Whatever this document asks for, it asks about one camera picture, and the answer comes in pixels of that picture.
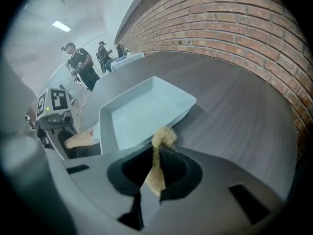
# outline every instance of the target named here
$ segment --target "gray countertop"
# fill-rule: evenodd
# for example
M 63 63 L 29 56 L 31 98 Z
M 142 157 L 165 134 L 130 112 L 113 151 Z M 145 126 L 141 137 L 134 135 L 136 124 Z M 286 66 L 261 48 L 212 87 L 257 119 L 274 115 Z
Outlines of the gray countertop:
M 158 52 L 104 76 L 83 111 L 81 129 L 96 124 L 103 105 L 151 76 L 197 98 L 174 126 L 178 146 L 228 159 L 287 197 L 296 165 L 288 102 L 261 78 L 215 58 Z

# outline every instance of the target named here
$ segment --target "white ceiling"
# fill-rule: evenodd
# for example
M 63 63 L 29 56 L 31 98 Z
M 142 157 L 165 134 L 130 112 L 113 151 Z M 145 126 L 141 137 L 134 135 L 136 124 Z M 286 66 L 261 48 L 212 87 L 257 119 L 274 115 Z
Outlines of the white ceiling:
M 75 31 L 101 18 L 100 0 L 28 0 L 21 7 L 3 50 L 10 63 L 33 60 L 66 32 L 52 26 L 56 20 Z

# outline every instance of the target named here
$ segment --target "light blue tray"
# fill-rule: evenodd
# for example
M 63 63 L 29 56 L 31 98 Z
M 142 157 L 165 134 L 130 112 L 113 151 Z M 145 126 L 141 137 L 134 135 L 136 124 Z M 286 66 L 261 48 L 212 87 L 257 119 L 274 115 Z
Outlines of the light blue tray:
M 196 102 L 192 95 L 158 77 L 141 82 L 100 109 L 101 152 L 148 143 L 160 127 L 178 123 Z

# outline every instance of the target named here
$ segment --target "black hole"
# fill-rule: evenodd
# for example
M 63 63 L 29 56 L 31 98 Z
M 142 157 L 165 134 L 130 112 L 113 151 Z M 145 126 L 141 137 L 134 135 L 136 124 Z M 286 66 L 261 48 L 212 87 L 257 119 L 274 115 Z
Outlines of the black hole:
M 79 172 L 79 171 L 83 171 L 83 170 L 87 170 L 89 169 L 90 167 L 88 165 L 85 165 L 85 164 L 81 164 L 81 165 L 78 165 L 78 166 L 74 166 L 74 167 L 71 167 L 71 168 L 67 168 L 67 172 L 69 174 L 73 174 L 73 173 L 76 173 L 76 172 Z
M 270 211 L 262 205 L 243 185 L 232 186 L 229 190 L 246 213 L 252 225 L 258 223 L 270 214 Z

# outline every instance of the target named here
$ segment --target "ceiling light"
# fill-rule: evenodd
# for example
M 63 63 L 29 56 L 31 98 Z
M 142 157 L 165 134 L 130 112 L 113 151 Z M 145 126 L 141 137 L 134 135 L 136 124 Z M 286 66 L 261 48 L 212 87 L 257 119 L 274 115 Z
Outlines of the ceiling light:
M 53 24 L 53 26 L 61 29 L 61 30 L 64 30 L 66 32 L 69 32 L 70 31 L 70 28 L 67 27 L 66 25 L 64 25 L 63 23 L 59 22 L 59 21 L 55 21 Z

